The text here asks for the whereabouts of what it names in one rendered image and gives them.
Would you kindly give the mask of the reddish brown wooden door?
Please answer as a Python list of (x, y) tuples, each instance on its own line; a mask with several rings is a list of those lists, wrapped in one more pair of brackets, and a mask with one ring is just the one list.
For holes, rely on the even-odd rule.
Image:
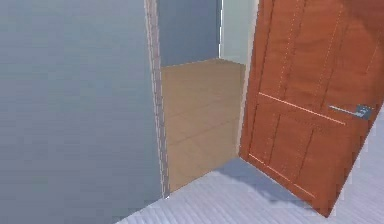
[(327, 217), (383, 104), (384, 0), (259, 0), (242, 159)]

